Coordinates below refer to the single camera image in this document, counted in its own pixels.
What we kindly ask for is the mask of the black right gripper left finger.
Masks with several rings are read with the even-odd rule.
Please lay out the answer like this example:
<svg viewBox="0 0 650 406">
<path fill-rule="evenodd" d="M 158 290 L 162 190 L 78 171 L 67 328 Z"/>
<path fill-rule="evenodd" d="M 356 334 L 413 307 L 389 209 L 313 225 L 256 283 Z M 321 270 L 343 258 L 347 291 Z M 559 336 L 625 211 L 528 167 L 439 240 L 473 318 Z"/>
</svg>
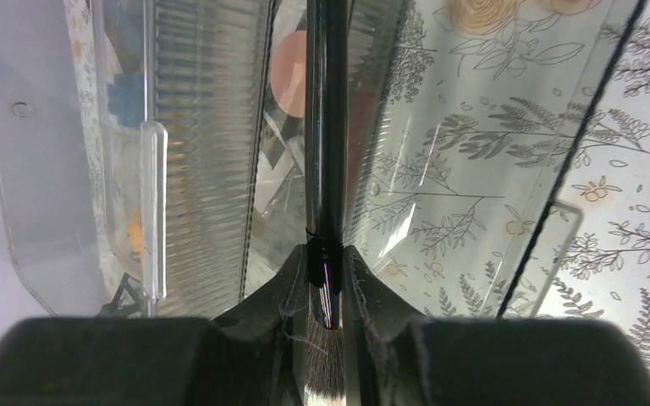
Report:
<svg viewBox="0 0 650 406">
<path fill-rule="evenodd" d="M 301 405 L 306 249 L 197 317 L 33 318 L 0 339 L 0 405 Z"/>
</svg>

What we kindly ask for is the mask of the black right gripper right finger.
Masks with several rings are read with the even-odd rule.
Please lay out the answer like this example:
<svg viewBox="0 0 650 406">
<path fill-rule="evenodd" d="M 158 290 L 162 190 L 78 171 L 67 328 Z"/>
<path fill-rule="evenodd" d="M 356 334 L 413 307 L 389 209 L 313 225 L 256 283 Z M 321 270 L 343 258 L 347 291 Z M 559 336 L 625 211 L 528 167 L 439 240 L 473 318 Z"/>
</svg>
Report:
<svg viewBox="0 0 650 406">
<path fill-rule="evenodd" d="M 343 254 L 349 405 L 650 405 L 650 376 L 595 320 L 433 318 Z"/>
</svg>

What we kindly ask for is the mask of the clear acrylic organizer box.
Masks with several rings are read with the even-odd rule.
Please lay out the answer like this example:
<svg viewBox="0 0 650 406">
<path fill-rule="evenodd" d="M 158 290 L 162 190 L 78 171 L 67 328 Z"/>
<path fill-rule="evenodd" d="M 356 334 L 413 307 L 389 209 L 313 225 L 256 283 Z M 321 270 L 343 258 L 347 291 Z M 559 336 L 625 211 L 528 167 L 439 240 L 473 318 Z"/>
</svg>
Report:
<svg viewBox="0 0 650 406">
<path fill-rule="evenodd" d="M 273 1 L 0 1 L 7 250 L 51 316 L 245 297 Z M 139 129 L 107 110 L 144 78 Z"/>
</svg>

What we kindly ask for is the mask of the pink round sponge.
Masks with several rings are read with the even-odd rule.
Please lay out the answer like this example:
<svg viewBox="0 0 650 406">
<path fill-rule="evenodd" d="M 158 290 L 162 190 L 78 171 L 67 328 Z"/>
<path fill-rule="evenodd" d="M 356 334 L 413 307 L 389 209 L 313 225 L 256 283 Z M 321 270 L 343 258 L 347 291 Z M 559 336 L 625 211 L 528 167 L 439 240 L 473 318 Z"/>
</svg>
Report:
<svg viewBox="0 0 650 406">
<path fill-rule="evenodd" d="M 275 48 L 270 62 L 270 87 L 278 106 L 303 118 L 306 108 L 306 31 L 288 34 Z"/>
</svg>

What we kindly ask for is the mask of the black mascara stick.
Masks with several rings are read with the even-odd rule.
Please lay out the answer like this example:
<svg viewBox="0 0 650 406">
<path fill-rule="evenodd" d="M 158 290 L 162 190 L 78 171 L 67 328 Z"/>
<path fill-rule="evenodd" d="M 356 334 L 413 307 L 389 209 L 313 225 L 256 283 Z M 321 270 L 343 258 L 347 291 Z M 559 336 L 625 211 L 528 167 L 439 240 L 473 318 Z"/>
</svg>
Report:
<svg viewBox="0 0 650 406">
<path fill-rule="evenodd" d="M 346 1 L 309 1 L 306 14 L 306 267 L 310 305 L 306 388 L 318 397 L 340 400 L 345 394 L 341 294 L 350 5 Z"/>
</svg>

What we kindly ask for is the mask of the blue toy block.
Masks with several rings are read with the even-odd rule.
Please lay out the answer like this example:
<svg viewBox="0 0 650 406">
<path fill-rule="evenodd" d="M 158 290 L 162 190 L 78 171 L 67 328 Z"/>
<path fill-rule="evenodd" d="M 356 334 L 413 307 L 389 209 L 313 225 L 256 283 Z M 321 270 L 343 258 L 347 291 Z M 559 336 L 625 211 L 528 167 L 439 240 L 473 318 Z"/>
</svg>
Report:
<svg viewBox="0 0 650 406">
<path fill-rule="evenodd" d="M 144 122 L 144 78 L 140 73 L 115 74 L 107 83 L 107 110 L 119 125 L 139 129 Z"/>
</svg>

